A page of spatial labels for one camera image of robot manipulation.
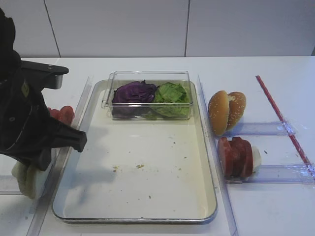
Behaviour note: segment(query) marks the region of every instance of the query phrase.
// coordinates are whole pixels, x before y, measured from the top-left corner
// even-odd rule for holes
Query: white table
[[[243,91],[248,98],[245,121],[277,121],[278,118],[265,98],[255,75],[259,74],[269,89],[282,113],[297,128],[296,135],[308,158],[315,162],[315,151],[312,149],[315,131],[312,109],[312,88],[315,87],[315,58],[313,57],[250,57],[250,58],[149,58],[149,59],[32,59],[38,62],[51,63],[69,68],[69,74],[63,78],[60,90],[43,91],[47,106],[61,108],[64,105],[76,107],[86,79],[93,78],[93,84],[107,79],[117,70],[187,70],[191,80],[197,75],[203,85],[206,101],[213,93],[224,89]],[[264,140],[268,155],[263,154],[266,164],[295,163],[300,161],[293,147],[286,153],[289,142],[274,144]],[[238,231],[241,236],[251,235],[297,235],[314,232],[313,212],[315,204],[314,185],[305,184],[242,184],[229,185],[229,194]],[[1,205],[14,205],[17,199],[10,200],[0,196]],[[215,220],[203,226],[75,226],[62,224],[48,213],[40,235],[228,235],[228,226],[218,193],[219,211]],[[13,214],[15,226],[0,224],[5,235],[24,235],[27,224],[21,213]]]

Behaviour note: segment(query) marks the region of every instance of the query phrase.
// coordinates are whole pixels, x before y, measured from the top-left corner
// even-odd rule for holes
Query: red straw
[[[272,96],[270,95],[270,93],[269,93],[268,89],[266,88],[264,82],[262,81],[261,77],[260,77],[259,75],[256,75],[256,79],[258,80],[258,83],[260,84],[262,90],[264,91],[265,95],[267,96],[267,98],[268,98],[268,100],[269,100],[271,106],[273,107],[273,109],[275,110],[277,116],[279,117],[279,120],[280,120],[282,123],[286,123],[286,120],[284,119],[283,115],[281,114],[279,108],[277,107],[277,105],[276,105],[274,99],[273,99]],[[311,163],[310,163],[310,161],[309,161],[309,159],[307,158],[305,152],[303,151],[301,145],[300,145],[299,142],[297,141],[295,135],[292,134],[291,131],[288,130],[287,127],[285,127],[285,129],[286,129],[286,131],[287,131],[287,133],[288,133],[288,135],[289,135],[289,137],[290,137],[292,143],[294,144],[296,150],[297,150],[298,153],[300,154],[300,156],[301,156],[303,162],[304,162],[306,165],[312,166]]]

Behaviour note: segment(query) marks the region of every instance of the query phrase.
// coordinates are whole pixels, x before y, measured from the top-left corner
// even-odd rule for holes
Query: hamburger bun
[[[211,97],[208,105],[209,118],[216,135],[222,135],[225,132],[229,111],[229,100],[226,91],[216,92]]]
[[[231,130],[241,119],[246,107],[246,97],[241,92],[221,90],[210,99],[208,114],[213,132],[220,136],[225,131]]]
[[[246,97],[241,92],[231,92],[228,95],[230,111],[228,115],[227,128],[231,130],[242,118],[246,107]]]

